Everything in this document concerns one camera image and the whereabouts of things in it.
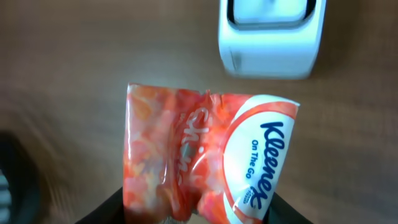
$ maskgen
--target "tissue packet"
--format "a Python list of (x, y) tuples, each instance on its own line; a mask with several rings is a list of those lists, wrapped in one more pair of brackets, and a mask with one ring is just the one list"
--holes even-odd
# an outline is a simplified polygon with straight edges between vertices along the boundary
[(123, 204), (127, 223), (193, 210), (210, 223), (261, 223), (299, 104), (129, 84)]

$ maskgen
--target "wooden table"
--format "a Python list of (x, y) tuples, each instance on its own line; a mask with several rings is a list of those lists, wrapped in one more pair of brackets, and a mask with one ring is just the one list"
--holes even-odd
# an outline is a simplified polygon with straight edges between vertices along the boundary
[(333, 0), (308, 80), (225, 74), (216, 0), (0, 1), (0, 128), (71, 223), (122, 183), (129, 81), (300, 102), (277, 192), (314, 223), (398, 222), (398, 1)]

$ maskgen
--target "white device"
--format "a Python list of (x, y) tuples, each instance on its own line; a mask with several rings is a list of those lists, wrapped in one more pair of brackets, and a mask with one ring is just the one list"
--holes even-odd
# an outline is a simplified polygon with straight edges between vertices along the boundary
[(318, 54), (326, 0), (220, 0), (218, 45), (230, 74), (307, 78)]

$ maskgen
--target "black object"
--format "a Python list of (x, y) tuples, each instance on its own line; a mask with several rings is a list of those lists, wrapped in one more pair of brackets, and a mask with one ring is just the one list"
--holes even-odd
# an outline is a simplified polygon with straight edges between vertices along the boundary
[[(96, 210), (76, 224), (123, 224), (123, 191), (120, 188)], [(285, 202), (279, 195), (274, 194), (263, 223), (267, 224), (310, 224), (304, 216)]]
[(30, 224), (40, 209), (37, 168), (11, 133), (0, 132), (0, 169), (11, 193), (10, 224)]

